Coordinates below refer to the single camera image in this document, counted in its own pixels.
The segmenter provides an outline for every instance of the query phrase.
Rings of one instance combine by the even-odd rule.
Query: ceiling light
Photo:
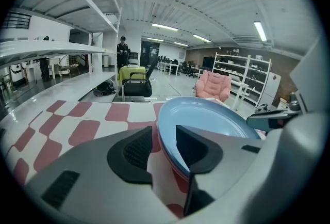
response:
[[[158,40],[158,39],[153,39],[153,38],[147,38],[148,40],[155,40],[155,41],[163,41],[163,40]]]
[[[262,41],[267,41],[267,38],[266,38],[265,32],[264,32],[264,30],[263,30],[263,28],[262,28],[262,24],[261,24],[261,22],[260,22],[260,21],[255,21],[255,22],[254,22],[254,25],[255,25],[256,28],[257,28],[257,31],[258,31],[258,33],[259,33],[259,35],[260,35],[261,40],[262,40]]]
[[[177,44],[177,45],[181,45],[181,46],[184,46],[184,47],[188,47],[188,45],[183,44],[183,43],[179,43],[179,42],[175,42],[175,44]]]
[[[194,37],[196,37],[196,38],[199,38],[199,39],[201,39],[201,40],[204,40],[204,41],[206,41],[206,42],[211,42],[210,40],[207,40],[207,39],[204,39],[203,37],[201,37],[201,36],[198,36],[198,35],[193,35]]]
[[[159,25],[159,24],[155,24],[153,23],[154,27],[160,27],[160,28],[167,28],[167,29],[171,29],[171,30],[175,30],[177,31],[177,28],[171,28],[171,27],[167,27],[167,26],[163,26],[163,25]]]

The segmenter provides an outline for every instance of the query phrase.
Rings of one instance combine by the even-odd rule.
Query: railing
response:
[[[9,12],[4,19],[1,28],[24,28],[29,29],[30,15],[25,15],[16,12]]]

